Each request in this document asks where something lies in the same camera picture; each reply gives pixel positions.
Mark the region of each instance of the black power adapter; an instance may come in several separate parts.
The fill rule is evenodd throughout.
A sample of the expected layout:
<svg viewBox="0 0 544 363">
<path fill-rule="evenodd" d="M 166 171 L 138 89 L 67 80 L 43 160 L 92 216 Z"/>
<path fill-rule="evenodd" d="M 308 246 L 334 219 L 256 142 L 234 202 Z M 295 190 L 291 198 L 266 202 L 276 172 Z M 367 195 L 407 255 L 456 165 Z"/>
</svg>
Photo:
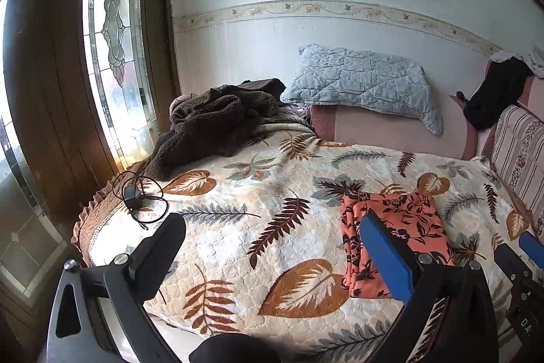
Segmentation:
<svg viewBox="0 0 544 363">
<path fill-rule="evenodd" d="M 126 176 L 126 174 L 132 175 L 129 179 L 125 180 L 123 184 L 120 187 L 121 195 L 116 193 L 116 184 L 118 183 L 119 179 Z M 153 182 L 157 188 L 160 191 L 159 196 L 155 195 L 149 195 L 145 192 L 144 186 L 143 186 L 143 180 L 148 180 Z M 122 200 L 124 205 L 127 207 L 127 210 L 129 210 L 130 215 L 132 218 L 138 222 L 138 224 L 144 229 L 147 230 L 148 227 L 146 225 L 154 224 L 155 222 L 160 221 L 166 213 L 168 212 L 168 201 L 164 198 L 164 191 L 160 187 L 159 183 L 155 181 L 154 179 L 147 177 L 147 176 L 140 176 L 136 174 L 133 171 L 123 171 L 115 177 L 115 179 L 112 182 L 112 194 L 117 197 L 119 200 Z M 162 200 L 165 203 L 165 209 L 164 212 L 153 220 L 140 220 L 136 213 L 137 211 L 143 207 L 143 199 L 148 200 Z"/>
<path fill-rule="evenodd" d="M 123 202 L 132 211 L 142 207 L 141 191 L 136 184 L 126 185 L 123 188 Z"/>
</svg>

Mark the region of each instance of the wallpaper border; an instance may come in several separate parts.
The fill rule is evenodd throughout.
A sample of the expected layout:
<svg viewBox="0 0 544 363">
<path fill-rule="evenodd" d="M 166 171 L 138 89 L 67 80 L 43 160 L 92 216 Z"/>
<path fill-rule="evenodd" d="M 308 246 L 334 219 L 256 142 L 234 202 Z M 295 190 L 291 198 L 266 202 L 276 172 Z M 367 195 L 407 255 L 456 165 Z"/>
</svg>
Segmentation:
<svg viewBox="0 0 544 363">
<path fill-rule="evenodd" d="M 231 22 L 291 17 L 341 18 L 393 25 L 437 36 L 486 56 L 501 50 L 489 40 L 431 16 L 373 3 L 337 0 L 278 0 L 235 5 L 211 13 L 174 18 L 174 31 L 180 33 Z"/>
</svg>

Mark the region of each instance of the stained glass window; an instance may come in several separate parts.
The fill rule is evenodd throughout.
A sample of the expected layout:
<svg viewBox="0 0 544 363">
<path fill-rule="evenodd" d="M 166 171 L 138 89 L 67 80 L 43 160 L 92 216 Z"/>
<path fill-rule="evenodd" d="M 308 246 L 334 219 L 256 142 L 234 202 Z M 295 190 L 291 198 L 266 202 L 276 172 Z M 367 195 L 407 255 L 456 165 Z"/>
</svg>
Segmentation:
<svg viewBox="0 0 544 363">
<path fill-rule="evenodd" d="M 119 171 L 153 151 L 157 117 L 143 54 L 140 0 L 83 0 L 92 93 Z"/>
<path fill-rule="evenodd" d="M 7 103 L 2 60 L 7 0 L 0 1 L 0 279 L 32 304 L 67 248 L 28 168 Z"/>
</svg>

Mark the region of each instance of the white cloth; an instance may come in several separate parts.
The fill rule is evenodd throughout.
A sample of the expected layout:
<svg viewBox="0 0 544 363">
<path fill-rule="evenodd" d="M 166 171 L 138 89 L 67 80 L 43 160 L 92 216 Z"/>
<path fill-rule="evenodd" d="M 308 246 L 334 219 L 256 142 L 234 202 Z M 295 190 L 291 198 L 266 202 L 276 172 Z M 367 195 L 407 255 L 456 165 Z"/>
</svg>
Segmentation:
<svg viewBox="0 0 544 363">
<path fill-rule="evenodd" d="M 501 50 L 493 54 L 490 59 L 493 62 L 504 62 L 513 57 L 525 62 L 535 76 L 544 79 L 544 51 L 538 47 L 532 47 L 531 54 Z"/>
</svg>

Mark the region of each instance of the pillow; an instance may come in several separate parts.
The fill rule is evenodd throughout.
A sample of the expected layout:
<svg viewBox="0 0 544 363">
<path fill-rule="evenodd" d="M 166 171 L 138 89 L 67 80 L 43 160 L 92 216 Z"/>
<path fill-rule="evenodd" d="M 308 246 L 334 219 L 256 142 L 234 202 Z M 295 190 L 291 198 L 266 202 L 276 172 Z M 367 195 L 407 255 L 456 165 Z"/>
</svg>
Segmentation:
<svg viewBox="0 0 544 363">
<path fill-rule="evenodd" d="M 360 106 L 384 114 L 420 119 L 433 133 L 442 132 L 421 65 L 399 56 L 346 48 L 308 45 L 295 80 L 281 95 L 285 103 Z"/>
<path fill-rule="evenodd" d="M 439 136 L 426 131 L 418 120 L 357 106 L 313 105 L 311 122 L 317 136 L 325 140 L 472 159 L 477 135 L 463 116 L 463 103 L 455 96 L 439 95 L 438 99 L 444 122 Z"/>
<path fill-rule="evenodd" d="M 478 131 L 478 143 L 476 145 L 476 155 L 483 155 L 491 159 L 493 154 L 493 142 L 495 140 L 495 131 L 497 124 L 491 128 L 486 128 Z"/>
<path fill-rule="evenodd" d="M 544 123 L 522 108 L 506 108 L 497 123 L 491 160 L 497 175 L 532 212 L 544 241 Z"/>
<path fill-rule="evenodd" d="M 544 79 L 530 76 L 525 79 L 525 88 L 517 100 L 535 117 L 544 122 Z"/>
</svg>

